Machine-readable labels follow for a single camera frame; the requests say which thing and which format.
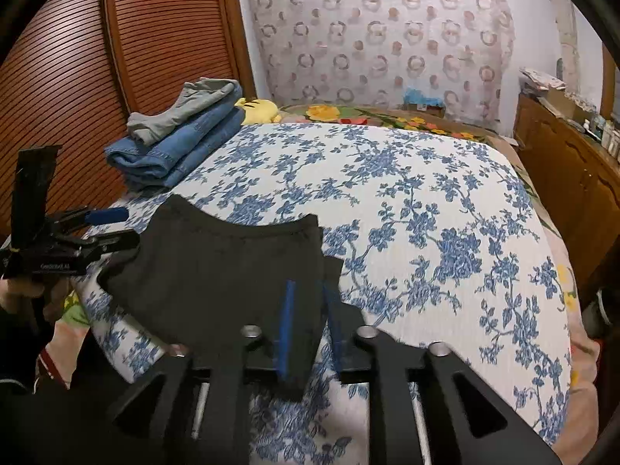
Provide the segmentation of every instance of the wooden wardrobe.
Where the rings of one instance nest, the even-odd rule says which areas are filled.
[[[566,244],[585,308],[600,287],[610,284],[610,276],[620,281],[620,165],[524,95],[515,138],[519,157]]]
[[[0,67],[0,233],[17,152],[61,144],[48,210],[123,192],[103,148],[132,111],[169,107],[186,81],[239,79],[255,96],[238,0],[48,0]]]

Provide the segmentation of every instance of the folded gray cloth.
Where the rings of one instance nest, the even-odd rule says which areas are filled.
[[[127,120],[127,132],[145,145],[153,145],[168,136],[192,115],[217,103],[239,86],[237,80],[207,79],[185,82],[174,104],[158,115],[134,112]]]

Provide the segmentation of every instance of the box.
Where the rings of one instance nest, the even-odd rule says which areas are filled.
[[[578,107],[573,100],[568,99],[564,95],[563,90],[559,91],[558,89],[550,88],[545,95],[545,99],[547,99],[565,119],[571,119],[579,124],[583,124],[585,119],[590,117],[589,114],[581,107]]]
[[[407,111],[418,111],[421,114],[428,113],[429,115],[439,117],[440,119],[443,119],[443,116],[446,113],[446,107],[436,107],[434,105],[421,105],[419,103],[406,103],[403,109]]]

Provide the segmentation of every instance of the folded clothes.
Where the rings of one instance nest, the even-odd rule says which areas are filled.
[[[147,186],[173,188],[215,150],[239,132],[245,112],[233,108],[224,119],[209,131],[186,156],[179,159],[170,172],[163,178],[151,178],[144,175],[125,173],[125,183],[130,190],[138,191]]]
[[[127,132],[145,145],[154,145],[192,115],[214,105],[235,89],[240,89],[237,80],[200,77],[197,82],[185,82],[177,100],[163,113],[142,115],[134,112],[129,115]]]
[[[153,147],[129,137],[122,138],[104,150],[107,161],[124,174],[139,175],[143,178],[163,178],[233,110],[239,98],[241,87],[238,86],[217,103],[181,124],[172,134]]]

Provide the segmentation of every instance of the wooden louvered door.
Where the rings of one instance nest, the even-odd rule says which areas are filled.
[[[0,231],[20,148],[62,144],[48,210],[101,207],[123,190],[103,148],[125,135],[99,0],[48,0],[0,66]]]
[[[198,77],[239,78],[223,0],[115,0],[137,110],[159,113]]]
[[[584,196],[587,207],[575,229],[564,238],[578,282],[588,281],[620,236],[620,197],[616,180],[607,171],[594,169]]]
[[[224,0],[226,19],[231,33],[232,49],[239,70],[239,82],[243,88],[243,96],[249,100],[256,98],[256,86],[252,74],[250,52],[247,49],[246,30],[243,27],[241,2],[239,0]]]

